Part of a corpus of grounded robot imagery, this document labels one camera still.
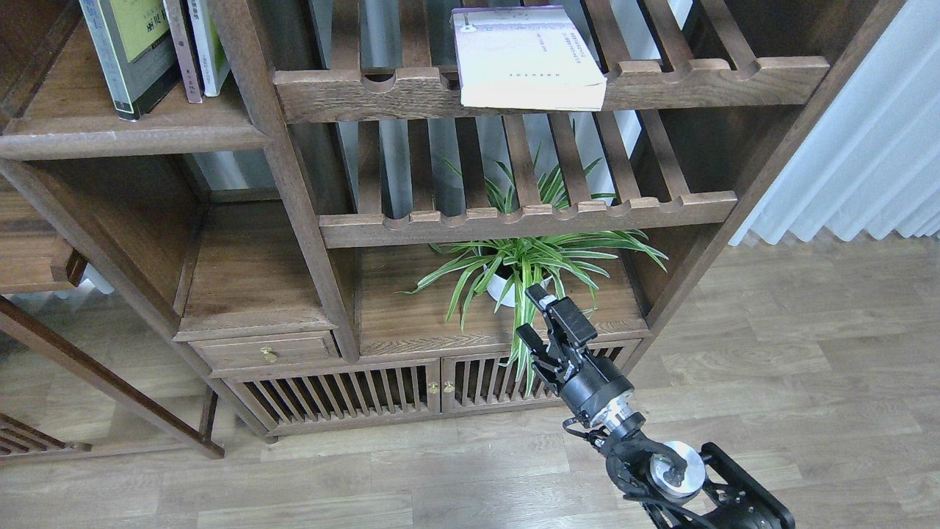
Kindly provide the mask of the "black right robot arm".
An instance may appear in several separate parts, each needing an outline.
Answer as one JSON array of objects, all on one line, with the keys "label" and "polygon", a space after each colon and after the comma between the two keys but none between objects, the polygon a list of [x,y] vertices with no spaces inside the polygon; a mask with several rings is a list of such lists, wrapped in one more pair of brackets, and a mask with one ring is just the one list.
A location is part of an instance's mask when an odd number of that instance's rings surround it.
[{"label": "black right robot arm", "polygon": [[630,408],[632,385],[611,359],[588,349],[597,332],[570,298],[541,285],[527,297],[543,315],[547,341],[531,325],[517,328],[534,371],[580,424],[577,436],[604,456],[610,480],[625,499],[641,503],[658,528],[792,528],[782,503],[715,443],[701,449],[655,442],[641,431],[644,416]]}]

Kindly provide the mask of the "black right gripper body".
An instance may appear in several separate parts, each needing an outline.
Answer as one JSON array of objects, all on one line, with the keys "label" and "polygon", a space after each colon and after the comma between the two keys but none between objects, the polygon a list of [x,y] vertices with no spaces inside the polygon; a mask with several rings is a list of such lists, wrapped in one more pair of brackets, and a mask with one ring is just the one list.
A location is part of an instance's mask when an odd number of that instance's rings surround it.
[{"label": "black right gripper body", "polygon": [[611,359],[591,354],[587,346],[575,349],[550,342],[562,365],[558,379],[541,376],[543,381],[585,428],[620,428],[634,414],[628,403],[634,386],[626,376]]}]

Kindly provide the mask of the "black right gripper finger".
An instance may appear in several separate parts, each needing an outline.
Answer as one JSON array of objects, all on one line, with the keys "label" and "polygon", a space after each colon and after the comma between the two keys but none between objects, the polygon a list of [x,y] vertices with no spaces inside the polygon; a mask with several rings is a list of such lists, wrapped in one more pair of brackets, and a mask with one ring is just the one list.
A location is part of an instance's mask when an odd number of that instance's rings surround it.
[{"label": "black right gripper finger", "polygon": [[598,337],[598,331],[569,298],[556,298],[540,284],[526,288],[526,296],[543,315],[549,335],[558,345],[583,348]]},{"label": "black right gripper finger", "polygon": [[533,369],[545,379],[558,379],[562,362],[552,348],[553,342],[545,344],[530,325],[520,325],[515,332],[526,345]]}]

